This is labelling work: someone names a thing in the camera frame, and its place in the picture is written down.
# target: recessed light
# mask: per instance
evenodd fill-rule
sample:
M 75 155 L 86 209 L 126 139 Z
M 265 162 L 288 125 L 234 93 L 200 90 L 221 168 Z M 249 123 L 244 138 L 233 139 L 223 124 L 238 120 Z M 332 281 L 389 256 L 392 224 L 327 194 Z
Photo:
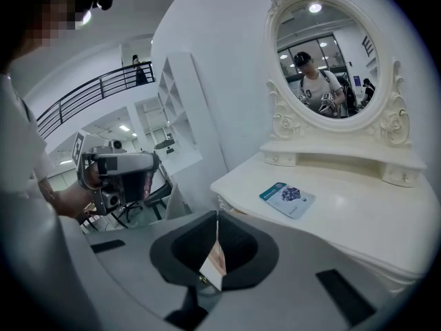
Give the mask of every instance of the recessed light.
M 322 10 L 322 6 L 319 3 L 313 3 L 309 7 L 309 11 L 312 12 L 313 14 L 315 14 L 316 12 L 319 12 L 320 10 Z
M 90 21 L 90 17 L 92 17 L 92 14 L 90 13 L 90 11 L 87 11 L 86 14 L 83 17 L 83 24 L 82 24 L 82 26 L 84 26 L 87 22 Z

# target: railing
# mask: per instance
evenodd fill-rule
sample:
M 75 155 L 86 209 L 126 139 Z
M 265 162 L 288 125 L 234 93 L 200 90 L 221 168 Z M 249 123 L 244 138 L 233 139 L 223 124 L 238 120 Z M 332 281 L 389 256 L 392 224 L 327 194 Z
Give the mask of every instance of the railing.
M 141 75 L 138 67 L 142 69 L 145 77 Z M 45 139 L 67 120 L 92 104 L 118 92 L 151 82 L 155 82 L 155 78 L 150 61 L 102 74 L 67 93 L 40 115 L 37 119 L 39 134 Z

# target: booklet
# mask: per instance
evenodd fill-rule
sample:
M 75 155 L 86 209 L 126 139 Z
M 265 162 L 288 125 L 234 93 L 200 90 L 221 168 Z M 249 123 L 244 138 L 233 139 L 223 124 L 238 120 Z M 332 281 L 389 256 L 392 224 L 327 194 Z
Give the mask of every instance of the booklet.
M 293 219 L 301 218 L 316 196 L 286 183 L 276 183 L 259 195 L 275 209 Z

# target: mirror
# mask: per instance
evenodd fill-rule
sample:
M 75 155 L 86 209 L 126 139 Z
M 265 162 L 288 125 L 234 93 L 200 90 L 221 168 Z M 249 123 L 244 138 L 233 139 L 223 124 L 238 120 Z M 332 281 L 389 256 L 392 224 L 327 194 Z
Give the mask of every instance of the mirror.
M 341 8 L 317 1 L 291 5 L 278 21 L 276 47 L 289 87 L 310 110 L 335 119 L 352 117 L 374 97 L 375 47 Z

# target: white t-shirt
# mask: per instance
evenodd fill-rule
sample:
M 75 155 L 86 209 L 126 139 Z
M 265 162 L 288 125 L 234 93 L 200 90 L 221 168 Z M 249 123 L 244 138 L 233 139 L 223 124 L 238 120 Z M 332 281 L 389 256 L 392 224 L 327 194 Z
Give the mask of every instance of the white t-shirt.
M 335 96 L 336 91 L 342 88 L 337 77 L 332 72 L 325 70 L 325 74 L 328 76 L 329 82 L 326 81 L 321 72 L 318 73 L 318 77 L 315 80 L 308 79 L 306 76 L 303 78 L 303 94 L 308 98 L 309 108 L 314 112 L 318 112 L 325 93 L 331 93 Z M 298 82 L 297 92 L 302 94 L 300 82 Z
M 43 198 L 38 182 L 54 169 L 37 132 L 37 121 L 17 96 L 10 79 L 0 74 L 0 126 L 2 149 L 0 192 Z

